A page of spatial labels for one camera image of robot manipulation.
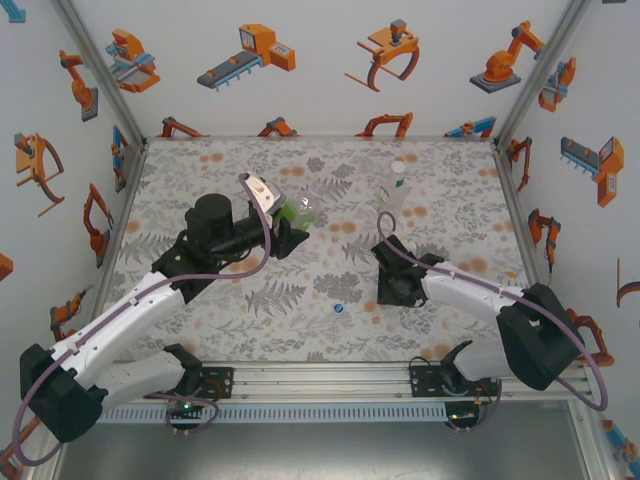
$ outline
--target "metal frame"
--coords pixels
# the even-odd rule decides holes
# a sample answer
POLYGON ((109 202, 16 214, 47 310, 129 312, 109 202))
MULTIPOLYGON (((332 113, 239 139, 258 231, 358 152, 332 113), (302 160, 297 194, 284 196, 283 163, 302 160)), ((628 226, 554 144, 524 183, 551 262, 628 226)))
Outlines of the metal frame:
MULTIPOLYGON (((114 232, 110 249, 107 252, 104 275, 98 290, 94 304, 92 317, 99 314, 104 306, 104 301, 110 279, 115 268, 117 252, 126 219, 131 210, 135 192, 137 190, 140 174, 146 158, 144 149, 145 137, 142 134, 134 116, 122 98, 121 92, 115 81, 109 74, 107 65, 93 43, 82 19, 77 13, 72 0, 51 0, 65 27, 73 37, 85 64, 92 70, 96 81, 103 90, 109 103, 114 108, 115 114, 126 131, 131 143, 136 146, 137 154, 132 166, 132 174, 129 179, 127 198, 122 211, 121 221, 114 232)), ((546 44, 545 51, 537 62, 514 108, 505 120, 499 135, 495 152, 496 166, 499 172, 500 182, 505 195, 505 200, 511 215, 516 239, 520 248, 527 278, 533 282, 540 278, 538 265, 533 255, 534 248, 531 239, 526 234, 527 224, 522 213, 522 208, 516 193, 513 179, 511 178, 509 162, 504 152, 516 129, 524 119, 527 111, 535 105, 535 99, 543 87, 549 72, 553 69, 559 54, 566 46, 569 38, 579 25, 588 7, 593 0, 571 0, 562 18, 558 22, 554 33, 546 44)), ((337 138, 324 137, 324 140, 338 140, 337 138)), ((353 138, 340 137, 341 140, 353 140, 353 138)), ((291 141, 291 139, 264 139, 265 141, 291 141)), ((361 141, 481 141, 476 138, 446 139, 442 137, 407 137, 398 139, 394 137, 376 137, 374 139, 361 139, 361 141)), ((457 401, 457 398, 447 399, 414 399, 411 396, 411 384, 408 370, 404 363, 229 363, 236 368, 233 385, 233 395, 229 400, 221 401, 228 404, 302 404, 302 403, 395 403, 398 405, 420 402, 457 401)), ((586 369, 581 364, 574 364, 563 374, 570 379, 579 391, 585 394, 591 393, 591 385, 586 369)), ((599 418, 595 412, 588 409, 580 402, 573 399, 570 393, 558 384, 553 384, 545 392, 536 392, 528 389, 515 378, 504 381, 505 401, 553 401, 568 400, 569 412, 573 421, 577 444, 582 454, 586 473, 592 480, 618 478, 618 472, 613 457, 607 455, 608 447, 604 436, 600 434, 599 418)), ((47 435, 42 446, 42 453, 49 451, 55 444, 53 435, 47 435)), ((47 465, 38 469, 30 469, 28 478, 33 480, 54 478, 59 470, 61 460, 66 453, 62 451, 47 465)))
POLYGON ((131 169, 129 170, 129 178, 127 179, 127 186, 125 187, 126 198, 124 200, 124 206, 120 212, 118 225, 111 233, 111 239, 109 245, 107 245, 107 251, 105 252, 105 260, 102 265, 102 277, 100 279, 100 285, 98 285, 96 299, 93 303, 91 310, 91 319, 98 317, 104 309, 104 302, 107 298, 107 292, 109 290, 109 284, 111 283, 111 277, 113 276, 113 270, 116 268, 116 261, 118 260, 118 252, 120 251, 120 244, 122 243, 122 237, 124 237, 124 231, 127 227, 127 220, 131 213, 131 207, 138 191, 138 183, 140 182, 140 175, 142 175, 142 169, 144 162, 147 158, 148 145, 143 147, 142 151, 136 151, 133 155, 133 162, 131 169))
POLYGON ((560 18, 551 38, 544 46, 542 55, 538 59, 533 72, 522 89, 522 93, 516 99, 516 103, 509 112, 502 130, 498 136, 498 150, 506 151, 511 138, 532 105, 535 105, 536 97, 542 90, 550 72, 555 71, 556 63, 562 50, 578 28, 584 14, 587 12, 593 0, 571 0, 564 14, 560 18))
POLYGON ((142 149, 145 143, 142 130, 140 130, 138 122, 120 94, 120 88, 109 73, 109 67, 102 59, 100 51, 93 42, 87 27, 73 4, 73 0, 51 0, 51 3, 67 32, 71 35, 76 47, 78 47, 85 66, 91 70, 102 94, 113 108, 122 129, 127 134, 126 137, 129 143, 134 145, 136 150, 142 149))

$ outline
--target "cable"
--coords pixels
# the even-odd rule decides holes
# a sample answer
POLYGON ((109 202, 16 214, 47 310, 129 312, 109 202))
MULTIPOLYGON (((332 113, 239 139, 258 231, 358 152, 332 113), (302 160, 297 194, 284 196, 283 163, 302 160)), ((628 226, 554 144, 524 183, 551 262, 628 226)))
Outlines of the cable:
MULTIPOLYGON (((188 430, 185 430, 184 436, 188 436, 188 435, 193 435, 194 433, 198 433, 201 432, 202 430, 204 430, 207 427, 210 427, 211 424, 218 418, 218 416, 220 415, 220 407, 218 406, 217 403, 207 403, 207 405, 213 407, 213 409, 215 410, 215 413, 211 416, 211 418, 209 420, 207 420, 206 422, 202 422, 200 425, 198 425, 197 427, 194 428, 190 428, 188 430)), ((171 414, 174 411, 177 411, 178 409, 170 409, 167 408, 167 413, 165 413, 164 416, 164 424, 171 430, 173 431, 174 435, 176 434, 176 427, 173 426, 173 424, 171 423, 171 414)))
MULTIPOLYGON (((473 427, 465 428, 464 430, 467 432, 467 434, 470 434, 471 432, 475 432, 476 430, 484 427, 487 423, 489 423, 489 420, 491 420, 491 417, 493 417, 496 413, 496 410, 498 410, 498 406, 500 405, 501 400, 502 400, 502 380, 498 380, 498 393, 496 395, 496 399, 491 404, 489 412, 487 412, 487 415, 482 420, 480 420, 479 423, 476 423, 473 427)), ((447 417, 447 424, 453 429, 454 433, 458 433, 460 430, 463 430, 462 428, 458 427, 455 423, 453 423, 453 421, 448 417, 447 417)))
POLYGON ((420 355, 417 355, 417 356, 413 357, 411 360, 409 360, 409 369, 411 369, 411 363, 413 363, 414 360, 422 360, 424 363, 426 363, 427 365, 431 366, 431 362, 429 360, 427 360, 424 357, 421 357, 420 355))
POLYGON ((491 395, 489 395, 489 390, 487 390, 487 387, 484 386, 484 383, 482 383, 482 380, 476 382, 476 386, 480 387, 482 389, 482 391, 484 392, 484 394, 487 396, 487 398, 489 399, 489 403, 493 403, 493 400, 491 400, 491 395))
MULTIPOLYGON (((134 295, 131 298, 135 299, 137 302, 140 302, 144 297, 146 297, 150 293, 158 290, 159 288, 164 287, 165 285, 170 285, 170 284, 175 283, 175 282, 182 282, 182 281, 185 281, 185 280, 234 280, 236 278, 250 277, 251 275, 254 275, 254 274, 258 273, 260 270, 262 270, 262 268, 267 264, 267 261, 269 260, 269 253, 271 252, 271 232, 269 231, 269 224, 267 222, 267 218, 266 218, 264 212, 262 211, 262 208, 260 207, 260 204, 258 203, 258 199, 255 197, 255 195, 251 191, 251 188, 249 188, 249 185, 247 185, 247 182, 245 181, 247 176, 248 176, 247 174, 240 174, 240 175, 238 175, 238 180, 240 181, 240 184, 242 185, 242 188, 244 188, 245 192, 249 196, 249 199, 251 200, 251 203, 254 205, 254 207, 256 209, 256 212, 258 213, 258 217, 260 218, 260 223, 262 224, 262 230, 264 232, 264 256, 262 257, 262 260, 260 261, 260 263, 255 268, 253 268, 253 269, 251 269, 251 270, 249 270, 247 272, 228 273, 228 274, 221 274, 221 273, 193 273, 193 274, 187 274, 187 275, 176 275, 175 277, 167 278, 165 280, 162 280, 162 281, 160 281, 158 283, 155 283, 155 284, 147 287, 146 289, 144 289, 143 291, 141 291, 137 295, 134 295)), ((130 301, 129 302, 124 302, 122 305, 120 305, 118 308, 116 308, 113 312, 111 312, 109 315, 107 315, 92 330, 87 332, 86 335, 82 336, 76 342, 75 351, 77 351, 80 347, 82 347, 85 343, 87 343, 95 334, 97 334, 106 325, 108 325, 109 322, 111 322, 114 318, 117 318, 123 312, 127 311, 130 307, 132 307, 132 302, 130 302, 130 301)), ((42 458, 40 458, 38 460, 32 460, 32 459, 28 458, 24 454, 24 451, 22 450, 22 446, 21 446, 22 442, 20 441, 20 425, 22 424, 22 419, 24 418, 24 414, 27 411, 27 408, 29 407, 29 403, 31 403, 31 400, 35 396, 35 394, 38 391, 38 389, 42 386, 42 384, 45 382, 45 380, 47 378, 49 378, 51 376, 51 374, 58 367, 60 367, 67 359, 69 359, 69 357, 71 357, 73 354, 74 354, 74 350, 69 349, 66 352, 64 352, 60 356, 60 358, 58 358, 51 365, 49 365, 49 367, 44 371, 44 373, 42 375, 40 375, 37 378, 37 380, 33 383, 31 388, 27 392, 27 394, 24 396, 24 399, 20 403, 20 406, 18 407, 18 412, 16 413, 16 418, 15 418, 15 420, 13 422, 13 430, 12 430, 12 434, 11 434, 11 442, 13 444, 13 448, 15 450, 15 454, 16 454, 16 457, 18 458, 18 460, 20 460, 21 463, 23 463, 24 465, 26 465, 28 467, 37 467, 38 465, 42 465, 43 463, 46 463, 56 453, 58 453, 58 451, 62 447, 62 443, 58 443, 44 457, 42 457, 42 458)))
POLYGON ((600 403, 596 404, 596 403, 592 402, 591 400, 589 400, 582 393, 578 392, 565 379, 558 377, 558 378, 556 378, 556 381, 558 383, 560 383, 561 385, 563 385, 571 393, 573 393, 578 398, 578 400, 580 400, 582 403, 584 403, 589 408, 592 408, 592 409, 594 409, 594 410, 596 410, 598 412, 602 412, 602 411, 606 410, 607 406, 609 405, 609 394, 607 392, 607 387, 606 387, 606 385, 604 383, 604 378, 602 377, 602 372, 600 371, 600 369, 598 368, 598 365, 596 365, 595 361, 591 357, 591 354, 587 351, 586 347, 582 344, 580 339, 569 329, 569 327, 567 327, 564 323, 562 323, 562 320, 560 320, 558 317, 556 317, 553 313, 549 312, 545 308, 542 308, 537 303, 534 303, 531 300, 527 300, 524 297, 519 297, 518 295, 515 295, 515 294, 513 294, 511 292, 508 292, 506 290, 502 290, 501 288, 496 287, 495 285, 493 285, 490 282, 487 282, 487 281, 482 280, 480 278, 475 278, 475 277, 471 277, 469 275, 465 275, 464 273, 460 273, 459 270, 455 270, 454 271, 454 270, 449 270, 447 268, 434 267, 434 266, 431 266, 431 265, 427 265, 426 263, 420 262, 419 260, 416 260, 415 258, 411 258, 410 256, 408 256, 405 253, 403 253, 402 251, 400 251, 398 248, 396 248, 387 239, 387 236, 382 231, 382 217, 384 217, 385 215, 390 217, 391 221, 393 222, 391 231, 392 232, 396 231, 396 219, 395 219, 395 217, 391 213, 385 211, 385 212, 381 212, 380 215, 378 215, 378 221, 377 221, 378 233, 380 234, 380 237, 382 238, 382 241, 385 243, 385 245, 387 245, 387 247, 389 247, 389 249, 391 249, 391 251, 394 252, 396 255, 399 255, 401 258, 405 259, 406 261, 411 262, 413 265, 418 265, 419 267, 422 267, 425 270, 432 270, 434 272, 441 273, 443 275, 454 275, 455 274, 454 278, 456 278, 456 279, 464 280, 465 282, 472 283, 474 285, 478 285, 480 287, 486 288, 487 290, 489 290, 489 291, 491 291, 493 293, 497 293, 499 295, 507 297, 509 300, 513 300, 514 302, 518 302, 518 303, 524 305, 525 307, 529 307, 530 309, 535 310, 539 314, 541 314, 544 317, 546 317, 547 319, 549 319, 556 327, 558 327, 560 329, 560 331, 562 333, 564 333, 567 337, 569 337, 569 340, 571 340, 571 342, 576 346, 576 348, 580 351, 580 353, 582 354, 584 359, 589 364, 589 367, 591 367, 591 370, 593 371, 593 375, 594 375, 594 377, 596 379, 596 383, 598 384, 598 389, 600 390, 600 403))
MULTIPOLYGON (((215 403, 215 400, 210 400, 208 398, 200 398, 200 397, 196 397, 194 395, 171 395, 171 394, 166 394, 166 393, 152 393, 150 395, 148 395, 149 397, 155 397, 155 398, 161 398, 164 400, 173 400, 173 401, 177 401, 177 402, 182 402, 182 403, 202 403, 204 405, 208 405, 210 407, 213 407, 213 409, 215 410, 215 413, 211 416, 211 418, 209 420, 207 420, 206 422, 201 423, 200 425, 198 425, 197 427, 194 428, 190 428, 189 430, 186 430, 186 432, 189 433, 185 433, 185 435, 191 435, 197 432, 200 432, 202 430, 204 430, 207 427, 210 427, 211 424, 218 418, 218 416, 220 416, 220 407, 218 406, 217 403, 215 403)), ((164 417, 164 424, 174 432, 175 435, 175 431, 176 428, 173 426, 173 424, 171 423, 171 414, 175 411, 177 411, 178 409, 174 408, 167 408, 167 412, 165 413, 165 417, 164 417)))

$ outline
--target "orange robot illustration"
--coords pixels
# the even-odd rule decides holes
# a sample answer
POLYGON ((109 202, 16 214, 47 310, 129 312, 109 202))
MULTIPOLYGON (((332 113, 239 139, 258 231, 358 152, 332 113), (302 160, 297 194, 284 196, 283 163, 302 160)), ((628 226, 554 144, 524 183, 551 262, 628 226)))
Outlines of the orange robot illustration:
POLYGON ((406 22, 398 19, 395 22, 391 22, 391 25, 389 25, 388 28, 378 30, 367 38, 378 45, 378 48, 372 48, 365 43, 358 42, 358 46, 364 48, 373 56, 371 60, 371 68, 367 75, 367 81, 365 82, 350 73, 345 73, 347 77, 351 80, 355 80, 365 87, 369 87, 374 92, 380 91, 380 89, 376 87, 376 75, 379 70, 383 70, 393 75, 398 80, 404 81, 409 78, 409 75, 411 75, 411 72, 416 68, 418 59, 420 58, 420 47, 418 46, 420 39, 407 30, 406 22), (385 67, 385 65, 391 60, 404 54, 410 54, 411 58, 402 72, 396 73, 385 67))
POLYGON ((477 122, 467 122, 464 125, 460 125, 458 128, 448 131, 444 134, 445 137, 469 137, 476 133, 480 134, 480 138, 489 138, 493 127, 496 124, 496 117, 487 117, 477 122))
POLYGON ((176 130, 190 137, 208 137, 209 136, 209 135, 204 135, 200 132, 197 132, 191 127, 187 127, 184 123, 178 122, 173 117, 166 117, 162 120, 162 133, 160 135, 156 135, 156 137, 171 138, 173 137, 173 134, 176 130))
POLYGON ((258 137, 268 137, 272 133, 276 133, 280 137, 297 137, 298 132, 287 125, 284 118, 278 117, 275 120, 267 122, 266 126, 257 135, 258 137))
POLYGON ((93 183, 89 184, 89 196, 84 204, 82 221, 87 232, 89 232, 89 244, 91 245, 91 249, 96 254, 96 267, 100 268, 104 261, 104 255, 107 251, 107 245, 109 244, 109 237, 111 236, 111 229, 113 228, 114 222, 111 212, 102 199, 102 195, 100 195, 100 192, 93 183), (91 223, 91 207, 93 207, 93 202, 98 204, 102 213, 107 217, 109 229, 104 233, 100 232, 100 230, 94 227, 91 223))
POLYGON ((156 74, 155 58, 144 51, 140 40, 135 36, 116 28, 113 43, 105 49, 113 57, 109 71, 118 86, 132 93, 144 92, 160 81, 156 74))
POLYGON ((62 65, 62 68, 66 68, 71 78, 73 78, 71 91, 73 92, 73 98, 80 104, 82 121, 86 122, 96 118, 98 116, 98 89, 96 87, 88 88, 76 70, 78 65, 84 65, 80 55, 67 55, 64 50, 60 50, 60 65, 62 65))
POLYGON ((373 131, 375 128, 383 123, 397 123, 398 128, 396 129, 395 136, 404 137, 407 134, 407 130, 409 130, 412 121, 412 112, 409 112, 406 115, 381 115, 369 120, 369 123, 364 127, 364 130, 356 134, 356 137, 373 137, 373 131))
POLYGON ((625 283, 621 285, 620 283, 620 275, 621 275, 621 267, 620 267, 620 259, 618 259, 616 264, 616 306, 620 308, 620 302, 622 302, 622 298, 629 293, 639 292, 640 293, 640 281, 634 281, 625 283))
POLYGON ((64 197, 58 197, 55 195, 49 188, 49 185, 47 185, 47 182, 64 172, 62 161, 58 156, 58 152, 56 152, 56 149, 53 148, 53 145, 51 145, 49 140, 42 138, 37 133, 28 137, 25 137, 22 133, 16 133, 14 136, 14 144, 17 148, 16 173, 22 173, 25 170, 29 171, 29 175, 16 183, 16 185, 20 187, 28 181, 33 180, 40 187, 45 196, 53 202, 38 214, 38 217, 41 217, 53 207, 64 201, 64 197), (49 176, 47 176, 44 169, 45 151, 48 151, 51 154, 53 161, 58 168, 56 173, 49 176))
POLYGON ((0 281, 7 278, 13 272, 13 260, 0 253, 0 281))
POLYGON ((540 107, 549 112, 555 112, 558 105, 569 94, 569 85, 573 82, 575 75, 576 57, 571 57, 566 63, 558 63, 556 71, 549 76, 538 95, 540 107))
POLYGON ((469 79, 476 87, 493 93, 520 83, 522 79, 513 72, 513 66, 518 60, 522 46, 526 45, 533 50, 536 60, 542 53, 544 43, 531 33, 531 22, 522 22, 511 30, 511 36, 513 40, 509 49, 494 53, 487 61, 486 71, 469 79))
POLYGON ((273 64, 287 72, 296 68, 295 51, 277 42, 276 32, 264 25, 242 25, 240 42, 242 51, 200 75, 200 85, 219 91, 221 85, 229 85, 229 81, 232 78, 240 78, 241 73, 251 73, 255 66, 262 68, 273 64))
POLYGON ((618 173, 624 167, 624 148, 617 137, 611 137, 599 153, 563 137, 560 153, 569 163, 575 163, 575 168, 591 173, 591 179, 598 184, 598 205, 604 208, 616 198, 618 173))
POLYGON ((531 144, 533 140, 531 137, 525 138, 522 142, 518 142, 517 140, 511 140, 509 147, 507 148, 507 159, 509 160, 509 165, 513 168, 513 164, 517 163, 520 160, 520 152, 524 150, 524 171, 522 173, 522 180, 520 181, 520 185, 518 185, 518 192, 521 192, 524 187, 529 183, 529 166, 531 163, 531 144))

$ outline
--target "bottle cap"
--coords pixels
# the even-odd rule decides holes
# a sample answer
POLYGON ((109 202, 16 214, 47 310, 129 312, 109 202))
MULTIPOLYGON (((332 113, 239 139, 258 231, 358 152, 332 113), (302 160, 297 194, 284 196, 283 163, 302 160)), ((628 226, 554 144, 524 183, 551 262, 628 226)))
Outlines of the bottle cap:
POLYGON ((404 162, 396 160, 391 164, 391 170, 393 171, 393 173, 404 173, 407 171, 407 166, 404 162))

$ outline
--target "white bottle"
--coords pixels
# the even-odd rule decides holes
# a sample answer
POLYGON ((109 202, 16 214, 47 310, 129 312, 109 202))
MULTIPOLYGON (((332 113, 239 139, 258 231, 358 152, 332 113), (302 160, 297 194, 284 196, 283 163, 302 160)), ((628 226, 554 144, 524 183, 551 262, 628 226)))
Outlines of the white bottle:
POLYGON ((391 164, 391 172, 378 189, 378 213, 391 212, 396 218, 400 215, 407 196, 406 170, 404 162, 396 160, 391 164))

